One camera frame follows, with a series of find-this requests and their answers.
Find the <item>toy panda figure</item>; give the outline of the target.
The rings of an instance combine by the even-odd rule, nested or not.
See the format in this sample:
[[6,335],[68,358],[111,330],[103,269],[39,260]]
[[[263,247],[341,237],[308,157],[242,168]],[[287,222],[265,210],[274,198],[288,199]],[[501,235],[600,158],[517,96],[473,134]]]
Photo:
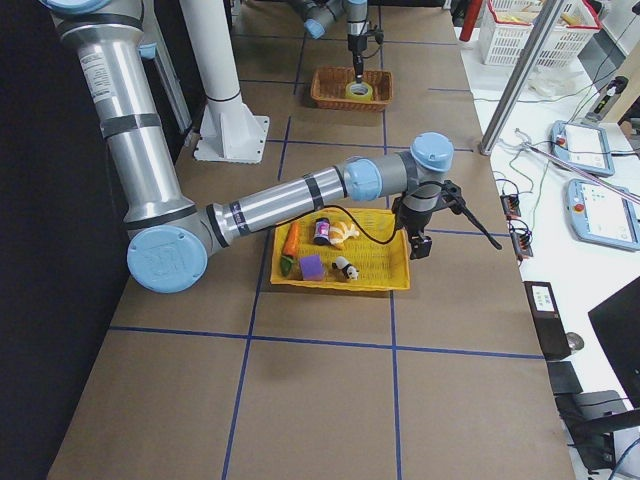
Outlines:
[[338,256],[332,262],[332,269],[340,271],[346,280],[359,279],[359,270],[344,256]]

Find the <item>yellow tape roll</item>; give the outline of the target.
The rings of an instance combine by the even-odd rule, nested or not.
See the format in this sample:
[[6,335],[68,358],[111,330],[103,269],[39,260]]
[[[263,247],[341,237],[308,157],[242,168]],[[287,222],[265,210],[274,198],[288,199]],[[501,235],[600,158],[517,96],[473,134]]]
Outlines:
[[345,98],[350,101],[370,102],[373,87],[366,82],[350,82],[345,86]]

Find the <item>teach pendant tablet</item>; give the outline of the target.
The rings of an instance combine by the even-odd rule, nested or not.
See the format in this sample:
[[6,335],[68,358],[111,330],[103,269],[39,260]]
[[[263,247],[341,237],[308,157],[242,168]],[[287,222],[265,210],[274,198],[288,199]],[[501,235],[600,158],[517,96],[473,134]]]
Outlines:
[[610,144],[602,127],[557,120],[550,140],[551,153],[562,161],[599,177],[614,175]]
[[636,252],[639,219],[632,202],[586,180],[565,186],[566,211],[575,237],[587,243]]

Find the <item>aluminium frame post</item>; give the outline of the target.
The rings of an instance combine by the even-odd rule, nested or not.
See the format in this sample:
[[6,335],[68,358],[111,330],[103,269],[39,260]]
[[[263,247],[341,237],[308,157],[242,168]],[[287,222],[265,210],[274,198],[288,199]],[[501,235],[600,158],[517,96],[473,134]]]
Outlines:
[[564,68],[577,58],[579,41],[574,37],[592,27],[593,12],[583,1],[546,1],[541,8],[511,76],[497,103],[482,139],[480,154],[489,156],[497,144],[530,73],[545,55],[550,68]]

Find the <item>purple foam block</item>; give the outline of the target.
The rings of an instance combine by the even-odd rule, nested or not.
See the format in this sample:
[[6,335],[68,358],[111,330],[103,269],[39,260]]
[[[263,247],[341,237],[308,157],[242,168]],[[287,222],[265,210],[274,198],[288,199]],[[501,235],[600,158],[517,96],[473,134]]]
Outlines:
[[325,267],[318,254],[301,257],[299,260],[300,271],[304,281],[323,281]]

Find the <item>crossing blue tape line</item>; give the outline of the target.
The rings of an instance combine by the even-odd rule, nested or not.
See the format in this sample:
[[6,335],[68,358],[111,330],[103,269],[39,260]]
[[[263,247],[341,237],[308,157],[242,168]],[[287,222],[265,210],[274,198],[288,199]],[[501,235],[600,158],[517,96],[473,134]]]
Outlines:
[[405,345],[396,345],[396,344],[351,342],[351,341],[340,341],[340,340],[321,340],[321,339],[294,338],[294,337],[278,337],[278,336],[253,335],[253,334],[252,335],[232,334],[232,333],[194,331],[194,330],[182,330],[182,329],[164,329],[164,328],[138,327],[138,326],[110,326],[108,330],[118,331],[118,332],[131,332],[131,333],[193,336],[193,337],[234,339],[234,340],[251,340],[251,341],[271,342],[271,343],[322,345],[322,346],[333,346],[333,347],[344,347],[344,348],[463,355],[463,356],[475,356],[475,357],[487,357],[487,358],[544,360],[544,357],[541,354],[405,346]]

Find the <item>black box device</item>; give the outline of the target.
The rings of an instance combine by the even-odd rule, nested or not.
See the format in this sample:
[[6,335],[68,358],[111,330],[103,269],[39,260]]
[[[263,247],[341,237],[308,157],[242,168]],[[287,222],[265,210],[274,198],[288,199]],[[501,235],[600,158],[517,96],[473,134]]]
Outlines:
[[544,358],[547,361],[567,358],[571,350],[551,284],[524,281],[523,285]]

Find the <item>teach pendant tablet far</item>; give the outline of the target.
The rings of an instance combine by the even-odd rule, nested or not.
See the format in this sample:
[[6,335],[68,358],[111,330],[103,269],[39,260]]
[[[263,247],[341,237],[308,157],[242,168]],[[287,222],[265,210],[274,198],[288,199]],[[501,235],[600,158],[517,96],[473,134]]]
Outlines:
[[562,161],[599,177],[614,175],[610,144],[602,127],[557,120],[550,140],[551,153]]

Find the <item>yellow woven tray basket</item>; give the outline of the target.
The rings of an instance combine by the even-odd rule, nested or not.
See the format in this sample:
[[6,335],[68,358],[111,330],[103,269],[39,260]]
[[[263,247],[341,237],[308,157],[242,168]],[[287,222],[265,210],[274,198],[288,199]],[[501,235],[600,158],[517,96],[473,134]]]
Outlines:
[[[333,246],[315,245],[315,220],[320,217],[327,217],[330,224],[338,221],[353,223],[360,231],[360,236],[348,239],[343,250]],[[395,230],[394,215],[391,211],[329,207],[296,221],[300,224],[298,256],[288,276],[281,274],[280,257],[292,222],[275,228],[270,277],[272,284],[365,292],[410,288],[406,234],[402,230]],[[301,257],[315,254],[322,259],[325,278],[323,281],[304,281],[299,260]],[[358,280],[346,280],[340,271],[332,269],[332,262],[338,256],[346,257],[359,270]]]

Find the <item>small circuit board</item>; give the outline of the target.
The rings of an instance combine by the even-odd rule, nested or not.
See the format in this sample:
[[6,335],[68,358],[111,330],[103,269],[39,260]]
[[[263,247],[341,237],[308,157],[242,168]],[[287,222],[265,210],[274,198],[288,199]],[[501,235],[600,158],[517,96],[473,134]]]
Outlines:
[[519,219],[521,217],[520,200],[517,194],[501,195],[500,200],[507,219]]

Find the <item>long blue tape line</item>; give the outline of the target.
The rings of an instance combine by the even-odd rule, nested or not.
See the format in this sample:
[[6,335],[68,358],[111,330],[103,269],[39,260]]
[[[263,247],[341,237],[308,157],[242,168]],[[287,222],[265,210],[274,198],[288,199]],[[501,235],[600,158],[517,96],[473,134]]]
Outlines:
[[256,287],[255,287],[253,303],[251,308],[249,326],[248,326],[246,335],[244,337],[244,340],[245,340],[244,352],[243,352],[242,363],[239,371],[239,378],[238,378],[238,384],[237,384],[237,389],[236,389],[236,394],[234,399],[230,428],[229,428],[229,433],[228,433],[228,438],[227,438],[227,443],[225,448],[225,455],[224,455],[222,470],[220,474],[221,480],[226,480],[228,478],[229,467],[231,464],[234,437],[236,432],[236,426],[237,426],[237,421],[238,421],[238,416],[239,416],[239,411],[240,411],[240,406],[242,401],[244,382],[245,382],[246,372],[249,364],[250,351],[251,351],[251,345],[253,340],[257,305],[260,298],[260,291],[261,291],[261,286],[263,282],[263,277],[265,274],[266,261],[267,261],[267,249],[268,249],[272,230],[273,230],[272,227],[269,227],[265,230],[264,237],[263,237],[263,244],[260,250],[261,257],[260,257],[260,263],[259,263],[258,277],[256,280]]

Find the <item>orange toy carrot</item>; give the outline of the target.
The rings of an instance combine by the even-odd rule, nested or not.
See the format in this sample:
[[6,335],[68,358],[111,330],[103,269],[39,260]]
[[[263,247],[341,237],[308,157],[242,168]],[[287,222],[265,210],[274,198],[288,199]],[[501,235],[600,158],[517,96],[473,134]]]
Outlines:
[[280,271],[283,276],[288,276],[298,256],[300,238],[300,224],[298,221],[291,223],[287,233],[280,257]]

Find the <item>toy croissant bread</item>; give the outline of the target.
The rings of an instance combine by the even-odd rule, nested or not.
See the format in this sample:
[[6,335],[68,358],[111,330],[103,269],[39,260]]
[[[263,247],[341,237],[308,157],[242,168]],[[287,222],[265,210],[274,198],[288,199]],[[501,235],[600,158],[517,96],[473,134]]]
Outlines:
[[358,238],[360,231],[353,224],[347,224],[344,221],[332,223],[329,228],[330,245],[338,250],[345,248],[345,242],[351,238]]

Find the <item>black computer monitor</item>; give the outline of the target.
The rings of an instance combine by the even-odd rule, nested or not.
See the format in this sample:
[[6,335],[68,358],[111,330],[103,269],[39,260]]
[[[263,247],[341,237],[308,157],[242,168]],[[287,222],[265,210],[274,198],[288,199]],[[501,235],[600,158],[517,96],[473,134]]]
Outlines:
[[639,278],[594,307],[589,319],[626,396],[639,406]]

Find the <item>brown wicker basket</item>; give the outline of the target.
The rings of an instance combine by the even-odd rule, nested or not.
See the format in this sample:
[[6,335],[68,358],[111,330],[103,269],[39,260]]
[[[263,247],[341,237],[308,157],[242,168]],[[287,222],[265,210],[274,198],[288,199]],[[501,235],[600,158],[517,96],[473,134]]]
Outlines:
[[389,71],[364,71],[363,83],[370,86],[371,93],[347,93],[348,86],[353,83],[352,67],[319,67],[313,75],[311,98],[319,108],[358,112],[382,112],[393,99],[393,75]]

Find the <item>white plastic crate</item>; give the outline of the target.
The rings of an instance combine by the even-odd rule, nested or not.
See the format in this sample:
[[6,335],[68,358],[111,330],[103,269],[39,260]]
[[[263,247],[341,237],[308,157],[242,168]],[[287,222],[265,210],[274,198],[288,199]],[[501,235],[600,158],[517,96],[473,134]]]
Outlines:
[[[542,1],[487,1],[478,39],[483,63],[515,66],[543,5]],[[538,57],[538,65],[568,66],[601,28],[598,14],[587,2],[566,1]]]

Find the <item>teach pendant tablet near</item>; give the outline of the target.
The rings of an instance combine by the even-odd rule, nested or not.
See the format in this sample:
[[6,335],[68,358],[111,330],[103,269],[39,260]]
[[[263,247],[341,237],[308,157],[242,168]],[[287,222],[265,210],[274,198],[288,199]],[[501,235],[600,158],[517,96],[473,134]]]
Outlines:
[[566,211],[575,237],[587,243],[636,252],[639,219],[632,202],[586,180],[565,186]]

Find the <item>small purple drink can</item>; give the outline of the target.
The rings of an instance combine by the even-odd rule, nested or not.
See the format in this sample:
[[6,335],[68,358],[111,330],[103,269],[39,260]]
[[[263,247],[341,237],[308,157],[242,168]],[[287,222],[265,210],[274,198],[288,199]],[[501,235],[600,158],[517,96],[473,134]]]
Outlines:
[[330,221],[327,217],[320,217],[315,220],[313,243],[315,245],[330,245]]

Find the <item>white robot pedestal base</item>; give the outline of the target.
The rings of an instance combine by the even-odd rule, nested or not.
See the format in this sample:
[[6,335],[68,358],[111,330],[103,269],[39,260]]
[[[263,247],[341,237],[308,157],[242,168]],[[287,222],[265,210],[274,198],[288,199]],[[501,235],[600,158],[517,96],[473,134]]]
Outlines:
[[184,0],[180,6],[206,96],[194,157],[257,164],[270,119],[254,115],[242,98],[224,3]]

